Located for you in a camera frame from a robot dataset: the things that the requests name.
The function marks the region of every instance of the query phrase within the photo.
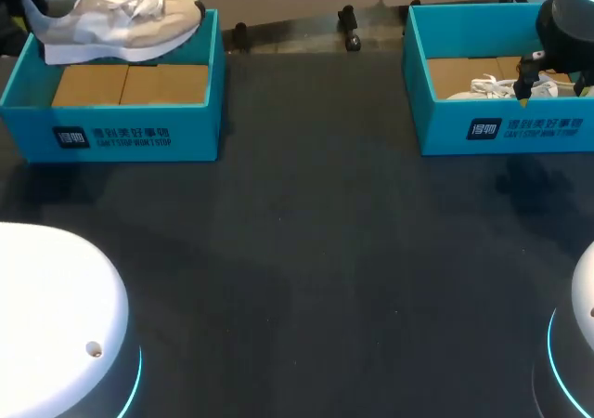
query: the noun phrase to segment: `blue shoe box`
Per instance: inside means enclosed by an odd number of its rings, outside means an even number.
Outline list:
[[[0,98],[0,116],[30,163],[216,160],[225,84],[217,11],[207,11],[184,45],[142,64],[159,63],[208,65],[204,103],[52,108],[64,67],[45,65],[30,36]]]
[[[515,98],[447,100],[435,95],[428,59],[541,50],[539,9],[539,3],[411,7],[403,73],[423,155],[594,150],[594,98],[531,98],[523,107]]]

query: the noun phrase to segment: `screw hole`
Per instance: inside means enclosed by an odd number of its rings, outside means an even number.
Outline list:
[[[91,358],[100,358],[101,355],[103,355],[103,350],[101,349],[101,346],[95,341],[87,342],[85,348],[86,352]]]

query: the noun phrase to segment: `beige sneaker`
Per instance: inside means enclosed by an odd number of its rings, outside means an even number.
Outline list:
[[[205,15],[197,0],[77,0],[58,19],[41,14],[31,0],[22,3],[49,65],[154,59],[184,44]]]

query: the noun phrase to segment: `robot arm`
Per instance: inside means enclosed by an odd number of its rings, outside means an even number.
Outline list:
[[[583,96],[594,85],[594,0],[547,0],[536,20],[543,51],[524,56],[516,98],[527,102],[543,70],[581,72],[574,91]]]

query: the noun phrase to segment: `brown cardboard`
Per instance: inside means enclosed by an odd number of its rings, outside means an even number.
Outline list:
[[[71,65],[64,70],[52,107],[119,105],[127,65]]]
[[[501,73],[503,75],[503,79],[518,79],[518,63],[520,63],[520,57],[505,57],[505,58],[497,58],[497,62],[499,64],[499,68],[501,69]],[[565,82],[567,84],[571,83],[569,76],[567,74],[561,74],[556,72],[541,72],[541,74],[546,74],[551,79],[554,79],[559,82]]]
[[[121,104],[201,104],[207,85],[206,65],[131,66]]]
[[[128,68],[120,105],[147,105],[157,103],[159,73],[157,67],[131,66]]]
[[[440,99],[471,91],[472,79],[486,79],[485,74],[502,79],[496,59],[429,59],[428,62],[433,88]]]
[[[158,65],[159,101],[169,104],[201,104],[206,96],[208,66]]]

